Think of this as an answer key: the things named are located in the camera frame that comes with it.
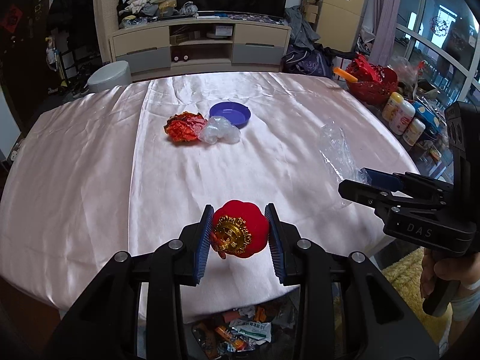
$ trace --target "tv cabinet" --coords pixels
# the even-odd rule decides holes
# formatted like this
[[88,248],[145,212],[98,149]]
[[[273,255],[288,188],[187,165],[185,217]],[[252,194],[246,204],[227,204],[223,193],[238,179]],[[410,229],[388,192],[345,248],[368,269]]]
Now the tv cabinet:
[[[178,26],[189,31],[213,28],[215,24],[233,26],[232,36],[225,39],[170,42]],[[128,61],[134,81],[191,73],[225,71],[272,71],[281,69],[287,51],[290,27],[256,21],[227,18],[167,19],[143,26],[115,31],[109,39],[113,61]],[[188,60],[173,61],[173,55]]]

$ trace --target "red basket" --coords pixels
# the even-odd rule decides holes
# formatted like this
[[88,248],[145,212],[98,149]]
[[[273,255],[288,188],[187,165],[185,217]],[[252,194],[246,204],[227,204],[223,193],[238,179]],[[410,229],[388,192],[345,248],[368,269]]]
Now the red basket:
[[397,90],[398,77],[397,74],[388,67],[370,64],[372,68],[382,78],[382,82],[369,81],[371,78],[363,73],[357,63],[352,61],[346,71],[352,76],[358,78],[358,82],[346,82],[350,89],[350,93],[360,101],[370,105],[381,105],[386,102],[392,92]]

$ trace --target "gold ornament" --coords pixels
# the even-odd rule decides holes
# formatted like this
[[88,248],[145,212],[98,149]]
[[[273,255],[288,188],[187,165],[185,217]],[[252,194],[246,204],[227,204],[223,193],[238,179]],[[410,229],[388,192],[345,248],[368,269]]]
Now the gold ornament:
[[218,240],[218,244],[215,245],[218,252],[243,254],[247,245],[251,243],[251,234],[242,218],[224,215],[218,220],[213,232]]

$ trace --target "white bottle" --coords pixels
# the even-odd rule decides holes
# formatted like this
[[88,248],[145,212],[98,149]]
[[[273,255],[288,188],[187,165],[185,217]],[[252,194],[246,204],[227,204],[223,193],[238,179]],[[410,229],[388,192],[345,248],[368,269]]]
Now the white bottle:
[[387,122],[390,122],[393,119],[395,112],[397,112],[397,109],[403,100],[403,96],[400,93],[393,92],[390,95],[386,106],[383,108],[382,118],[385,119]]
[[390,121],[388,127],[390,127],[390,130],[392,130],[394,134],[402,135],[414,116],[415,107],[407,100],[404,100],[398,105],[398,110],[395,112],[395,115]]
[[420,135],[425,130],[425,125],[417,118],[414,118],[409,125],[409,128],[406,129],[405,134],[403,134],[403,140],[409,145],[413,146],[417,140],[420,138]]

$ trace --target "white stool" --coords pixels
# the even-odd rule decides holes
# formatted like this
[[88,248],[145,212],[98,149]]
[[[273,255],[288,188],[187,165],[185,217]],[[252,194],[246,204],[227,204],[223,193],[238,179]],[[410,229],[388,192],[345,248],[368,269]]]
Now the white stool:
[[87,81],[90,93],[113,89],[117,85],[131,84],[130,66],[127,61],[117,61],[98,69]]

